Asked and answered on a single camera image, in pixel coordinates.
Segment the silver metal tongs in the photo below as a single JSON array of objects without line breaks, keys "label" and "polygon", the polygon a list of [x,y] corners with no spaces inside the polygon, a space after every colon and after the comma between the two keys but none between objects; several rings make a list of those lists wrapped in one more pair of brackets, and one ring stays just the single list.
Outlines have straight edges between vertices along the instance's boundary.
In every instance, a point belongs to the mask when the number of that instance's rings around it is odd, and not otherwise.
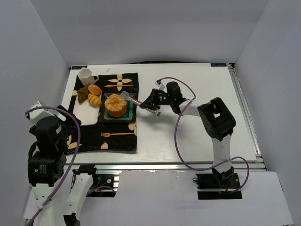
[{"label": "silver metal tongs", "polygon": [[[121,94],[119,95],[119,97],[121,99],[123,99],[123,100],[132,102],[136,106],[141,107],[142,102],[140,102],[140,101],[134,99],[133,97],[131,97],[130,94],[128,92],[126,92],[126,91],[121,92]],[[158,111],[158,110],[151,110],[151,109],[148,109],[148,108],[143,108],[143,109],[147,110],[148,112],[150,112],[152,114],[154,114],[155,116],[160,116],[160,114],[161,114],[161,112]]]}]

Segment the large orange swirl bread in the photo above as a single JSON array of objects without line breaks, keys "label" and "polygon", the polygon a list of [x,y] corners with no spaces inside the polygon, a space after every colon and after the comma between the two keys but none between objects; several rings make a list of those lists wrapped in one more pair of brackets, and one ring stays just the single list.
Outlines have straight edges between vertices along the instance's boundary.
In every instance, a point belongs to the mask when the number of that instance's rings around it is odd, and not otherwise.
[{"label": "large orange swirl bread", "polygon": [[114,118],[123,116],[127,111],[127,101],[120,98],[117,94],[110,95],[104,102],[108,114]]}]

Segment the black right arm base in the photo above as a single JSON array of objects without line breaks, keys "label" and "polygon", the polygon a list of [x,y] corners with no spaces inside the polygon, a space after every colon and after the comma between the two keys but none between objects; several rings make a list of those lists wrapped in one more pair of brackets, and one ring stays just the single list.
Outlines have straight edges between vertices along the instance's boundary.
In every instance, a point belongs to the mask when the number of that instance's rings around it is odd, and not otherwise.
[{"label": "black right arm base", "polygon": [[192,179],[197,185],[199,200],[236,200],[242,199],[240,181],[237,173],[220,183],[214,174],[196,174]]}]

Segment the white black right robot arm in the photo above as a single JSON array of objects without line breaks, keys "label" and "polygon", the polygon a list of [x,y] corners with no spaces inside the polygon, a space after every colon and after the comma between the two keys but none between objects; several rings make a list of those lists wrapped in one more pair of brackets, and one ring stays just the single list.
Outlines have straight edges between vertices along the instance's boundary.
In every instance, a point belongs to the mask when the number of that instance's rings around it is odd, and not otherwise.
[{"label": "white black right robot arm", "polygon": [[167,92],[153,89],[149,97],[139,107],[158,114],[162,105],[168,105],[175,114],[179,115],[174,129],[174,144],[179,159],[189,169],[192,167],[184,161],[178,149],[177,129],[182,116],[199,116],[213,143],[214,161],[210,169],[216,185],[223,186],[234,174],[230,160],[230,140],[236,126],[233,115],[219,97],[199,105],[193,104],[194,99],[184,98],[178,83],[175,81],[169,82],[166,89]]}]

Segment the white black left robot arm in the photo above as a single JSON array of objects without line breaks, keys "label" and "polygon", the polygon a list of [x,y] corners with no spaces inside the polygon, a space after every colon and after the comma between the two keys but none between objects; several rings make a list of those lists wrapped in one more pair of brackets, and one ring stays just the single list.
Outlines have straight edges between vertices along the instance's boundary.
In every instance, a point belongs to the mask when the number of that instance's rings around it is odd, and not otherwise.
[{"label": "white black left robot arm", "polygon": [[35,195],[37,213],[28,225],[79,226],[79,216],[91,186],[97,182],[93,164],[72,170],[73,181],[66,201],[61,187],[71,167],[64,169],[69,136],[76,131],[81,140],[81,122],[64,107],[35,103],[25,117],[33,124],[29,132],[36,137],[28,152],[28,179]]}]

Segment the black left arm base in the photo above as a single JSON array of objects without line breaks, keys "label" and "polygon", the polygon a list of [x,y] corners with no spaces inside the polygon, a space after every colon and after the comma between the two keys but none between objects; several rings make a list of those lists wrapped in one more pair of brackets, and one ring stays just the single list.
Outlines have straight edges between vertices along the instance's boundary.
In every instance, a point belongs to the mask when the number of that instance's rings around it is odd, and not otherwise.
[{"label": "black left arm base", "polygon": [[93,183],[89,188],[86,197],[115,197],[117,192],[117,187],[114,185],[115,175],[97,172],[97,168],[93,164],[80,165],[78,169],[73,169],[72,172],[71,189],[73,189],[75,182],[77,181],[77,175],[81,173],[91,173]]}]

